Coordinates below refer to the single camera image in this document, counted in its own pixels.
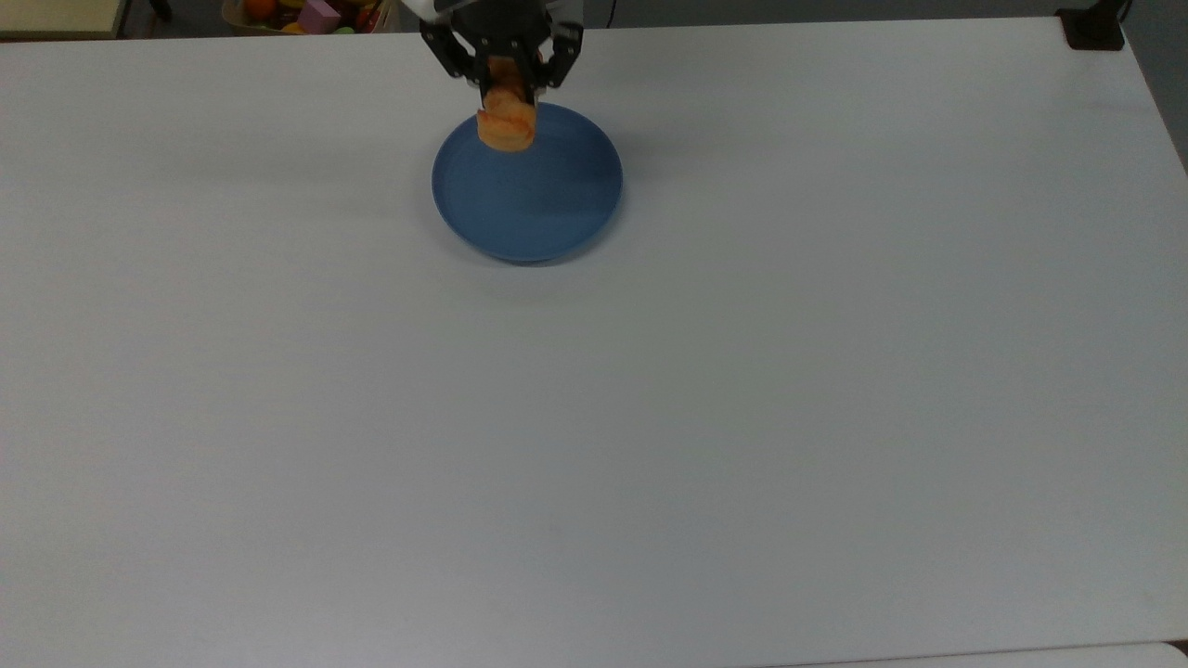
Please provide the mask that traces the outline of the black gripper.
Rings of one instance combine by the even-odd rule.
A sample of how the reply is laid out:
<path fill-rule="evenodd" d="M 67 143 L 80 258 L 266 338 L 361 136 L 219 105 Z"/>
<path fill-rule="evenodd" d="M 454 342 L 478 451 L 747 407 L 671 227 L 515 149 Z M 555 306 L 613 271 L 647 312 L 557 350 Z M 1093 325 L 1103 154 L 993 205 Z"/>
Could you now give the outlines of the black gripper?
<path fill-rule="evenodd" d="M 418 21 L 421 39 L 451 78 L 486 95 L 491 73 L 474 52 L 501 55 L 529 48 L 529 103 L 560 88 L 583 48 L 581 24 L 557 24 L 546 1 L 403 1 Z"/>

